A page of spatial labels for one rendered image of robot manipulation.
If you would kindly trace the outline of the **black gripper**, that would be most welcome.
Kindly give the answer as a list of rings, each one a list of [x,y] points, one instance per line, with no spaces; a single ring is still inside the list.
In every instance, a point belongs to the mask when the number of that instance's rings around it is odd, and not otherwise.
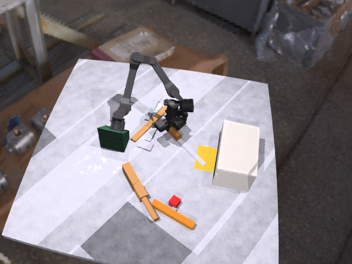
[[[188,113],[187,112],[182,112],[182,110],[180,110],[180,108],[178,109],[178,112],[175,114],[170,114],[167,112],[167,109],[165,109],[166,115],[164,115],[164,117],[166,118],[165,120],[161,121],[160,119],[154,122],[154,127],[159,131],[159,132],[163,132],[163,131],[168,131],[169,132],[169,128],[171,127],[169,122],[171,121],[172,118],[176,117],[177,114],[179,114],[179,117],[188,117]]]

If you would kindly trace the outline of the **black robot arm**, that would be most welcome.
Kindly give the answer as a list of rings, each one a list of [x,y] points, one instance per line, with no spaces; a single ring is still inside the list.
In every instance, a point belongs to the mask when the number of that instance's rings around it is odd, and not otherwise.
[[[179,106],[182,112],[194,112],[194,99],[181,97],[181,95],[179,94],[179,89],[166,76],[165,72],[163,71],[162,67],[160,66],[159,62],[155,57],[149,57],[141,55],[139,52],[133,52],[130,56],[130,70],[126,81],[124,95],[120,102],[118,110],[113,113],[110,129],[116,131],[124,130],[124,116],[131,111],[131,106],[133,103],[130,102],[130,96],[133,90],[136,72],[140,63],[150,64],[159,76],[159,79],[163,82],[167,95],[171,98],[181,100],[177,101],[175,99],[164,99],[163,105],[167,106],[168,113],[177,113]],[[177,130],[180,130],[186,124],[186,121],[187,117],[179,117],[179,114],[177,114],[176,117],[170,120],[169,124],[173,125]]]

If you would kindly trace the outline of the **red block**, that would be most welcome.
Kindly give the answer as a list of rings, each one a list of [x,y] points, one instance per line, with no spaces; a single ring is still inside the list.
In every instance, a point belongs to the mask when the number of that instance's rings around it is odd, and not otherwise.
[[[169,200],[168,205],[170,205],[171,207],[177,208],[179,206],[180,202],[181,202],[181,199],[178,198],[177,196],[173,195],[171,197],[171,199]]]

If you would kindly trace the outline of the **orange bar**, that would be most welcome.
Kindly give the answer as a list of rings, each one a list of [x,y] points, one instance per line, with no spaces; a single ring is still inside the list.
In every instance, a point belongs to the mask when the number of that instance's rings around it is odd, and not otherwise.
[[[162,202],[159,202],[158,200],[154,199],[151,202],[151,205],[153,208],[161,212],[162,214],[165,214],[169,218],[175,220],[179,224],[182,224],[184,227],[189,228],[190,230],[193,229],[195,226],[196,222],[192,221],[191,219],[186,218],[182,214],[178,213],[177,211],[169,208],[167,205],[163,204]]]
[[[141,138],[144,133],[146,133],[150,127],[152,127],[153,123],[159,120],[166,112],[167,106],[164,106],[158,113],[156,113],[132,138],[133,142],[137,142],[139,138]]]

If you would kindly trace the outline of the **brown cylinder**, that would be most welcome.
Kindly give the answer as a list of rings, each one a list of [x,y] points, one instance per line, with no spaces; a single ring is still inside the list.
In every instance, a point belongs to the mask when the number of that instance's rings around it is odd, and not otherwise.
[[[204,166],[206,162],[197,154],[195,153],[183,140],[182,140],[182,135],[172,126],[169,128],[169,134],[177,141],[179,142],[183,148],[185,148],[188,153],[190,153],[194,159],[196,159],[199,164]]]

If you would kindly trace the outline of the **orange block with cylindrical handle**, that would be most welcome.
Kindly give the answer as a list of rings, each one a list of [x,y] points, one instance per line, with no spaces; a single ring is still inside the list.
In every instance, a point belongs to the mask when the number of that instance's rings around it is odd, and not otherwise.
[[[152,207],[151,203],[148,200],[148,194],[145,191],[141,181],[137,177],[136,173],[134,172],[131,164],[129,162],[122,164],[122,171],[124,172],[129,184],[131,185],[134,193],[136,194],[137,198],[140,202],[143,202],[147,211],[149,212],[150,216],[152,217],[153,221],[157,221],[159,219],[157,213],[155,212],[154,208]]]

